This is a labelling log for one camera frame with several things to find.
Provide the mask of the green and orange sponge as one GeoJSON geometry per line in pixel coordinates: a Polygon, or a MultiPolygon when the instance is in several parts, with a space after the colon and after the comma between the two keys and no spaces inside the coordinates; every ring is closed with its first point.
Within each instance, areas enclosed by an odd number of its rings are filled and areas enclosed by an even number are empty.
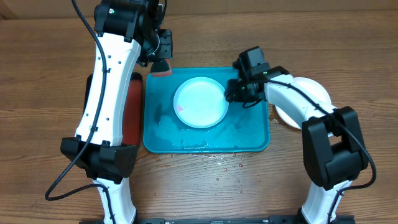
{"type": "Polygon", "coordinates": [[[158,62],[154,62],[150,69],[150,74],[153,77],[166,77],[172,74],[172,68],[169,59],[163,59],[158,62]]]}

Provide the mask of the light blue plate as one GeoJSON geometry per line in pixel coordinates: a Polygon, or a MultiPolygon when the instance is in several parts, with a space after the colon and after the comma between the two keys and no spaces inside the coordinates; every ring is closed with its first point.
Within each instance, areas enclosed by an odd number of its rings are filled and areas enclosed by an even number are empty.
{"type": "Polygon", "coordinates": [[[229,108],[224,91],[218,81],[208,77],[195,77],[183,82],[174,94],[173,107],[177,118],[198,129],[218,124],[229,108]]]}

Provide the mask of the white plate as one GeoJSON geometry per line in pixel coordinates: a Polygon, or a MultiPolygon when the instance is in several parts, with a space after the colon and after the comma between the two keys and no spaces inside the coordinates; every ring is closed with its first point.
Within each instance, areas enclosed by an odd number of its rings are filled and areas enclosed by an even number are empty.
{"type": "MultiPolygon", "coordinates": [[[[331,104],[331,98],[327,90],[315,80],[305,77],[294,77],[293,80],[302,88],[304,88],[305,90],[309,91],[311,94],[316,96],[321,102],[331,104]]],[[[279,117],[282,119],[282,121],[284,121],[293,128],[301,129],[301,127],[282,109],[280,109],[277,106],[275,106],[275,109],[279,117]]]]}

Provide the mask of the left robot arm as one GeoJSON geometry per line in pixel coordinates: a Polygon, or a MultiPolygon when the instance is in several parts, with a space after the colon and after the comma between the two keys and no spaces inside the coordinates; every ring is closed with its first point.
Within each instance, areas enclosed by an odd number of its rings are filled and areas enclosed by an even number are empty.
{"type": "Polygon", "coordinates": [[[161,28],[166,7],[156,0],[102,1],[88,29],[96,43],[91,85],[75,135],[60,149],[98,189],[104,223],[137,219],[129,188],[137,147],[123,142],[124,107],[134,67],[172,57],[172,33],[161,28]]]}

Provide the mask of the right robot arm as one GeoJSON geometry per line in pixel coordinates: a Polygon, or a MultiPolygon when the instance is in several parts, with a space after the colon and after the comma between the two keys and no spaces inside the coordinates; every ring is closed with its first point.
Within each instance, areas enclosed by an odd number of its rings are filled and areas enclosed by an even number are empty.
{"type": "Polygon", "coordinates": [[[364,146],[356,112],[318,100],[295,82],[282,67],[239,72],[227,82],[225,98],[244,108],[261,101],[288,114],[302,130],[303,163],[312,183],[295,223],[354,223],[353,217],[336,215],[345,191],[374,163],[364,146]]]}

